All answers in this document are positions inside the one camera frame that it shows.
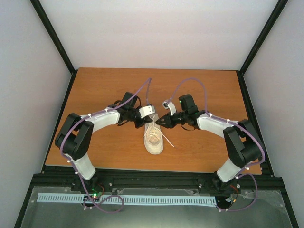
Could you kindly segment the white shoelace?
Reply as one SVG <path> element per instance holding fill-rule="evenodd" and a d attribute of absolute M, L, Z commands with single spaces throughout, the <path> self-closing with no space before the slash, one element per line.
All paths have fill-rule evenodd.
<path fill-rule="evenodd" d="M 165 139 L 173 148 L 175 147 L 170 140 L 162 133 L 160 126 L 156 124 L 158 120 L 158 115 L 155 114 L 151 117 L 152 122 L 145 124 L 144 130 L 144 143 L 147 143 L 150 147 L 156 145 L 163 145 L 163 139 Z"/>

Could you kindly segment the white sneaker shoe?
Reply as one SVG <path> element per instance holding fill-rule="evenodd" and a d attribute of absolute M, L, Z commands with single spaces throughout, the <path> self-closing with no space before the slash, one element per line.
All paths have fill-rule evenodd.
<path fill-rule="evenodd" d="M 163 136 L 160 126 L 156 124 L 159 119 L 158 114 L 152 114 L 150 118 L 152 122 L 146 123 L 144 126 L 143 142 L 150 154 L 157 155 L 163 151 Z"/>

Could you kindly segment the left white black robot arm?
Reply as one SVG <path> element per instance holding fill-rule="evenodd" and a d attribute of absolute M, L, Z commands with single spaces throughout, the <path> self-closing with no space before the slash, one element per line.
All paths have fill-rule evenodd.
<path fill-rule="evenodd" d="M 138 96 L 126 92 L 122 100 L 115 101 L 101 112 L 82 116 L 71 113 L 64 121 L 55 146 L 73 164 L 76 174 L 83 178 L 83 187 L 88 191 L 96 190 L 99 185 L 99 179 L 94 176 L 95 167 L 88 156 L 92 134 L 110 125 L 121 126 L 133 122 L 136 128 L 140 128 L 152 122 L 150 116 L 155 113 L 154 106 L 135 107 L 136 102 L 140 101 Z"/>

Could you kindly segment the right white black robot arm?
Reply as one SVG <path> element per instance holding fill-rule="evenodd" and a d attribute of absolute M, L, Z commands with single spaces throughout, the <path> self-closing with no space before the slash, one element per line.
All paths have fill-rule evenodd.
<path fill-rule="evenodd" d="M 194 129 L 208 131 L 225 140 L 228 159 L 211 179 L 211 185 L 215 191 L 224 191 L 228 183 L 240 172 L 249 169 L 254 161 L 264 160 L 264 145 L 249 120 L 244 119 L 239 122 L 225 120 L 204 110 L 199 111 L 193 97 L 189 94 L 180 96 L 179 103 L 181 112 L 176 111 L 172 102 L 164 101 L 162 105 L 165 109 L 169 109 L 169 112 L 160 117 L 156 124 L 167 129 L 188 124 Z"/>

